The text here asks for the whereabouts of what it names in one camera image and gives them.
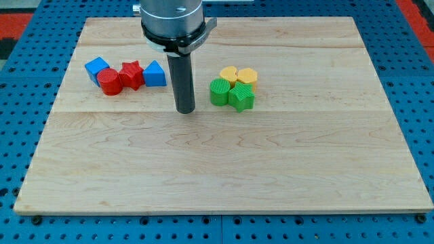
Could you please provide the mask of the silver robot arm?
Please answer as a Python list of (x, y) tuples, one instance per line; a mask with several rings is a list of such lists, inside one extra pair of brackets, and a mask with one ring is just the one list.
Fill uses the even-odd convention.
[(146, 42), (171, 57), (189, 55), (217, 27), (216, 18), (205, 20), (202, 0), (140, 0), (138, 13)]

